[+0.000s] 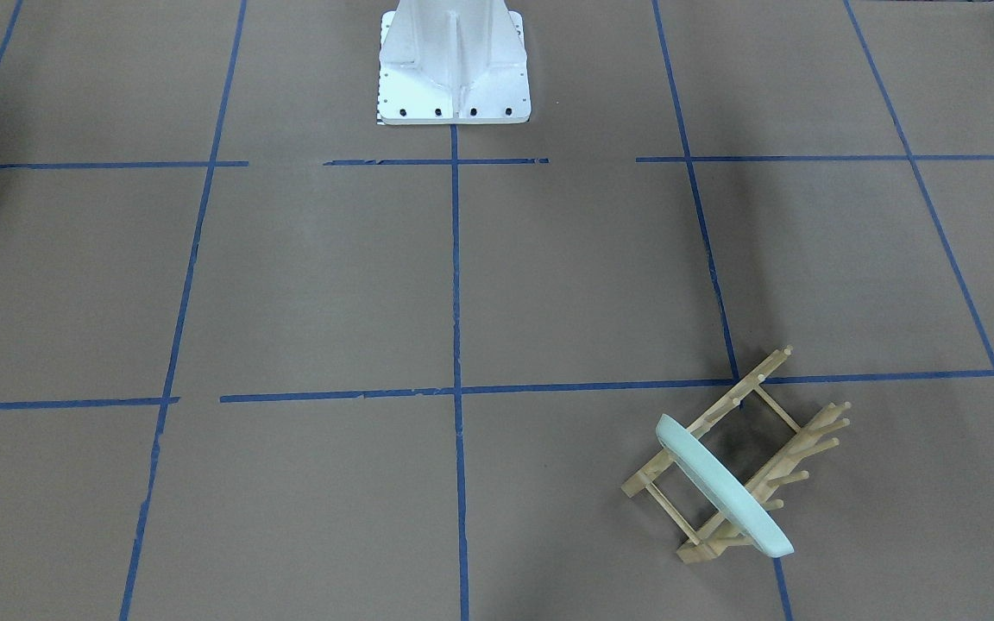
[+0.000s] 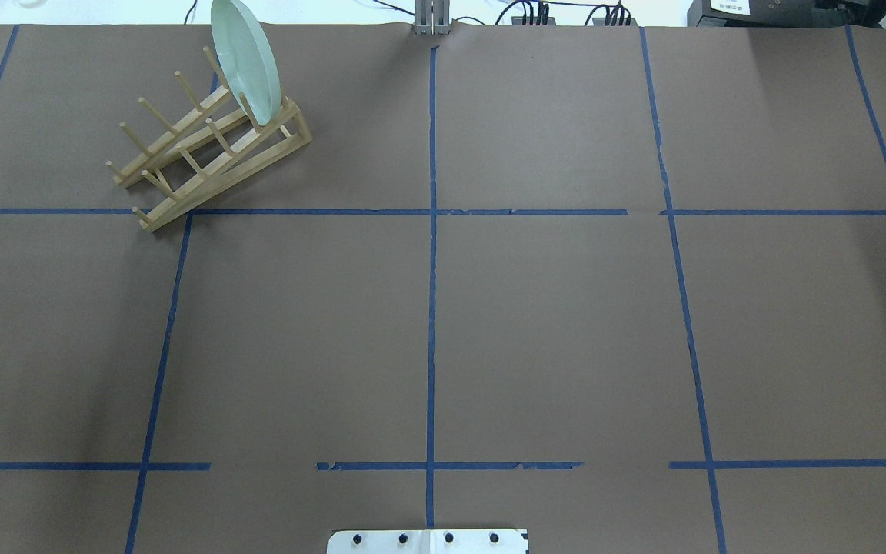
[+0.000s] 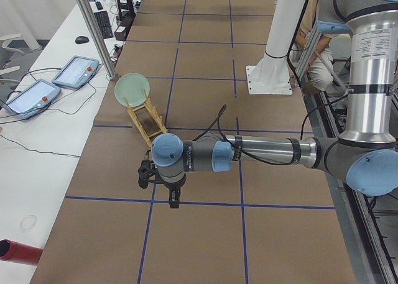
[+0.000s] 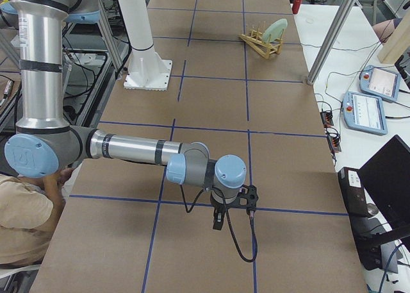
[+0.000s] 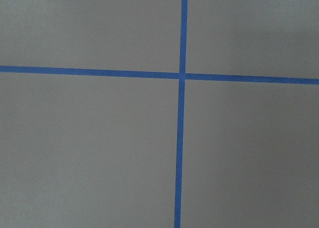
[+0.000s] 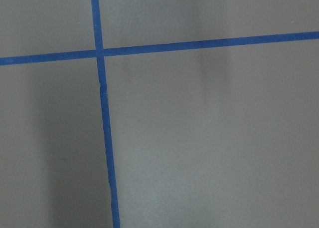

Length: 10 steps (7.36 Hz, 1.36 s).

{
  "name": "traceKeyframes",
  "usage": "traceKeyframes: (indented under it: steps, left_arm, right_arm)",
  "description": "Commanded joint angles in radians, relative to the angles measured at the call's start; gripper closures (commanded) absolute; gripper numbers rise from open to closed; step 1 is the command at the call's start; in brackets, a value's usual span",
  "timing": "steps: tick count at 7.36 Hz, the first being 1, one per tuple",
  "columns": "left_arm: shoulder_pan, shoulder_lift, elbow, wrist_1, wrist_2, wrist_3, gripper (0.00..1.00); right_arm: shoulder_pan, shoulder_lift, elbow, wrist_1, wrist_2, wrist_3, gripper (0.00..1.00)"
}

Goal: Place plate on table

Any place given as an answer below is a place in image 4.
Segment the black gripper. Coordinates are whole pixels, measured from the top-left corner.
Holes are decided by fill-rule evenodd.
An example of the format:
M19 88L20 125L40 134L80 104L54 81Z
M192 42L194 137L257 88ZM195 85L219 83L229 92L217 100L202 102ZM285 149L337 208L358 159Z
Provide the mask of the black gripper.
M224 214L226 213L226 206L223 203L219 203L213 196L210 197L210 203L214 208L213 229L221 230L224 224Z

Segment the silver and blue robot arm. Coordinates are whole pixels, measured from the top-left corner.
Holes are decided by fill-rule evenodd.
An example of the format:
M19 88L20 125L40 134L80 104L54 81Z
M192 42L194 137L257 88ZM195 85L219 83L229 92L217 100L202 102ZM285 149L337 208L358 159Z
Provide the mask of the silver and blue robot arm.
M99 0L8 0L7 12L18 16L22 118L4 155L19 174L42 178L85 158L116 158L161 165L169 181L210 192L213 227L230 222L229 209L245 197L246 166L235 155L218 160L194 142L109 134L72 126L63 116L62 24L96 23Z

